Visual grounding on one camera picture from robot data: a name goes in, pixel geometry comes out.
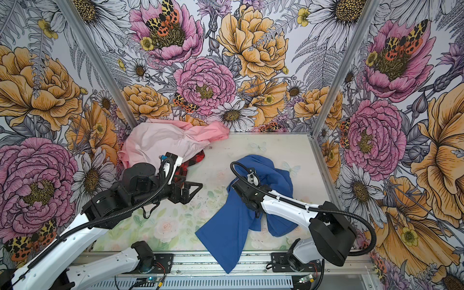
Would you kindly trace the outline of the left aluminium corner post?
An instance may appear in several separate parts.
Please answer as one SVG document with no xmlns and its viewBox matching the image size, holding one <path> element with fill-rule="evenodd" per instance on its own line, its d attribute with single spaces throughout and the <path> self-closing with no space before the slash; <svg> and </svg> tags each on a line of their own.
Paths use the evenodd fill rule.
<svg viewBox="0 0 464 290">
<path fill-rule="evenodd" d="M 138 122 L 118 87 L 115 78 L 110 73 L 104 58 L 99 52 L 98 46 L 94 43 L 90 32 L 87 30 L 85 23 L 75 8 L 74 3 L 72 1 L 57 1 L 57 6 L 68 21 L 71 30 L 75 32 L 77 39 L 80 41 L 89 59 L 94 64 L 99 76 L 106 85 L 107 90 L 113 96 L 113 99 L 115 100 L 126 122 L 132 129 L 134 129 L 138 125 Z"/>
</svg>

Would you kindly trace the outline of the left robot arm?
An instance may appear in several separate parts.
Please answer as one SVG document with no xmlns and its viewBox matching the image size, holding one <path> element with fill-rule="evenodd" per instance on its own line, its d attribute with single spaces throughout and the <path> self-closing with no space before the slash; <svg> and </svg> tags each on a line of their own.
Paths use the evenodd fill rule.
<svg viewBox="0 0 464 290">
<path fill-rule="evenodd" d="M 120 221 L 145 205 L 168 199 L 188 204 L 203 184 L 176 175 L 182 158 L 172 153 L 160 157 L 156 169 L 138 163 L 123 172 L 120 181 L 88 201 L 71 225 L 25 266 L 1 275 L 3 290 L 50 290 L 71 262 Z"/>
</svg>

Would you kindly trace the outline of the right aluminium corner post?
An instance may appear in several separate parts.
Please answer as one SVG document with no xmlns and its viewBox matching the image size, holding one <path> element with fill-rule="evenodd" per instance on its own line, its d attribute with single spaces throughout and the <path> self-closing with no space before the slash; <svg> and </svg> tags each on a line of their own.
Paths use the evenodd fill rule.
<svg viewBox="0 0 464 290">
<path fill-rule="evenodd" d="M 330 113 L 330 109 L 332 105 L 335 103 L 335 100 L 337 98 L 337 94 L 342 85 L 343 78 L 349 71 L 350 64 L 353 61 L 356 53 L 359 52 L 361 42 L 363 41 L 365 35 L 369 31 L 369 27 L 375 17 L 376 11 L 380 3 L 381 1 L 378 1 L 378 0 L 371 0 L 371 1 L 366 2 L 366 5 L 364 6 L 364 10 L 361 14 L 360 20 L 355 29 L 354 35 L 348 42 L 348 45 L 346 47 L 346 52 L 344 53 L 341 63 L 338 66 L 338 70 L 337 70 L 337 73 L 335 74 L 335 78 L 330 85 L 329 91 L 327 93 L 326 101 L 321 107 L 319 116 L 317 117 L 316 122 L 312 128 L 312 131 L 311 131 L 312 137 L 316 137 L 321 131 L 322 126 L 325 124 L 325 121 Z"/>
</svg>

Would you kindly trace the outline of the pink cloth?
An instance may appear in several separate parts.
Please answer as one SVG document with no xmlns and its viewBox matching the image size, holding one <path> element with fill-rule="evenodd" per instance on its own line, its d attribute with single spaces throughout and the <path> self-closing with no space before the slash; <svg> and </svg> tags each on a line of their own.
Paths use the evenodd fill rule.
<svg viewBox="0 0 464 290">
<path fill-rule="evenodd" d="M 124 168 L 137 163 L 160 166 L 159 156 L 172 153 L 187 161 L 210 143 L 228 139 L 230 130 L 220 122 L 194 126 L 176 120 L 149 119 L 129 134 L 118 152 Z"/>
</svg>

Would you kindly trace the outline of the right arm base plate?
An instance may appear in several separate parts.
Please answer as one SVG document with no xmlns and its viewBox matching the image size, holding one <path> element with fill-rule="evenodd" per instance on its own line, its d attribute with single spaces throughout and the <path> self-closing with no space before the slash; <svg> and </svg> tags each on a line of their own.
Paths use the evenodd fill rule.
<svg viewBox="0 0 464 290">
<path fill-rule="evenodd" d="M 270 256 L 271 260 L 266 265 L 266 269 L 271 270 L 273 273 L 321 273 L 323 270 L 321 261 L 311 261 L 302 264 L 296 258 L 289 258 L 283 252 L 273 252 Z"/>
</svg>

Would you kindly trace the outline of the blue cloth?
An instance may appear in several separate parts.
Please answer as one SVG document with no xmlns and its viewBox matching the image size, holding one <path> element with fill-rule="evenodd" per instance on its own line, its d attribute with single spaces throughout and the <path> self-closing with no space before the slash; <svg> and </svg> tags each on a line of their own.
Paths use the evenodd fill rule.
<svg viewBox="0 0 464 290">
<path fill-rule="evenodd" d="M 277 169 L 274 163 L 260 155 L 248 155 L 238 160 L 256 170 L 260 182 L 284 196 L 293 197 L 293 183 L 287 170 Z M 232 272 L 245 246 L 250 230 L 261 231 L 261 217 L 248 209 L 230 184 L 222 208 L 196 231 L 197 238 L 228 274 Z"/>
</svg>

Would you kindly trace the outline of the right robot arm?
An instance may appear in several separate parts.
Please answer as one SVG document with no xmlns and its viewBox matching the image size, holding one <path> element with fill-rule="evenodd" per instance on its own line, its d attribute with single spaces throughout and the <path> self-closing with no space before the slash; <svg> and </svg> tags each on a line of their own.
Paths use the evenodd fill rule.
<svg viewBox="0 0 464 290">
<path fill-rule="evenodd" d="M 310 232 L 310 238 L 297 239 L 283 259 L 284 266 L 299 272 L 313 261 L 324 260 L 342 267 L 356 240 L 356 233 L 335 204 L 302 203 L 261 185 L 258 176 L 249 170 L 245 176 L 235 172 L 232 188 L 242 202 L 256 213 L 274 215 L 297 224 Z"/>
</svg>

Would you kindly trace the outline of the red black plaid cloth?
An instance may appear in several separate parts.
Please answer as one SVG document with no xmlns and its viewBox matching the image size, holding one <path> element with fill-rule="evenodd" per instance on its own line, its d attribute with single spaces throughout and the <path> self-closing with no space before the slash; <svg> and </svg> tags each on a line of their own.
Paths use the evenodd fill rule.
<svg viewBox="0 0 464 290">
<path fill-rule="evenodd" d="M 192 157 L 191 159 L 183 162 L 180 167 L 178 167 L 176 170 L 175 170 L 175 177 L 173 178 L 173 181 L 174 182 L 179 182 L 181 181 L 181 176 L 182 177 L 186 177 L 187 176 L 187 173 L 188 173 L 188 169 L 189 167 L 193 166 L 193 165 L 196 165 L 198 163 L 200 163 L 203 159 L 205 158 L 205 153 L 204 151 L 200 151 L 198 152 L 194 157 Z"/>
</svg>

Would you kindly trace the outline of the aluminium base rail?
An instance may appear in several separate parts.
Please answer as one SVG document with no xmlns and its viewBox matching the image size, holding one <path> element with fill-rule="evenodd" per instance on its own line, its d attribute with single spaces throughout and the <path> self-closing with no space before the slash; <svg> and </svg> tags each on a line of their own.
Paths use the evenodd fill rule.
<svg viewBox="0 0 464 290">
<path fill-rule="evenodd" d="M 227 274 L 205 251 L 175 251 L 169 274 L 140 274 L 122 252 L 82 254 L 66 270 L 77 290 L 380 290 L 367 257 L 350 257 L 342 267 L 322 262 L 321 273 L 273 273 L 272 251 L 246 251 Z"/>
</svg>

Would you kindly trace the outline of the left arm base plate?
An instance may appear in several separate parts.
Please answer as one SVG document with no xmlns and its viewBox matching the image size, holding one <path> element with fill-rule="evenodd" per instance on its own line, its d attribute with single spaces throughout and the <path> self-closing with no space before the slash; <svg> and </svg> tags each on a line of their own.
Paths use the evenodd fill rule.
<svg viewBox="0 0 464 290">
<path fill-rule="evenodd" d="M 173 260 L 173 254 L 151 254 L 141 258 L 135 272 L 140 274 L 169 274 Z"/>
</svg>

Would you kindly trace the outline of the aluminium corner post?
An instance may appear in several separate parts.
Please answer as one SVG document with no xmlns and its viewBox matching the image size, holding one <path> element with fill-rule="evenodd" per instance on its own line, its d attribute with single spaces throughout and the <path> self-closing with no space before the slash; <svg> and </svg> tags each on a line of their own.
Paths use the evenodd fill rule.
<svg viewBox="0 0 464 290">
<path fill-rule="evenodd" d="M 75 32 L 77 39 L 80 41 L 89 59 L 94 64 L 99 76 L 106 85 L 107 90 L 113 96 L 113 99 L 115 100 L 126 122 L 132 129 L 134 129 L 138 125 L 138 122 L 118 87 L 115 78 L 110 73 L 104 58 L 99 52 L 98 46 L 94 43 L 90 32 L 87 30 L 85 23 L 75 8 L 74 3 L 72 1 L 57 1 L 57 6 L 68 21 L 71 30 Z"/>
<path fill-rule="evenodd" d="M 354 35 L 348 42 L 348 45 L 346 47 L 346 52 L 344 53 L 341 63 L 338 66 L 338 70 L 337 70 L 337 73 L 335 74 L 335 78 L 330 85 L 329 91 L 327 93 L 326 101 L 321 107 L 319 116 L 317 117 L 316 122 L 312 128 L 312 131 L 311 131 L 312 137 L 316 137 L 321 131 L 322 126 L 325 124 L 325 121 L 330 113 L 330 109 L 332 105 L 335 103 L 335 100 L 337 98 L 337 94 L 342 85 L 343 78 L 349 71 L 350 64 L 353 61 L 356 53 L 359 52 L 361 42 L 363 41 L 365 35 L 369 31 L 369 27 L 375 17 L 376 11 L 380 3 L 381 1 L 378 1 L 378 0 L 371 0 L 371 1 L 366 2 L 366 5 L 364 6 L 364 10 L 361 14 L 360 20 L 355 29 Z"/>
</svg>

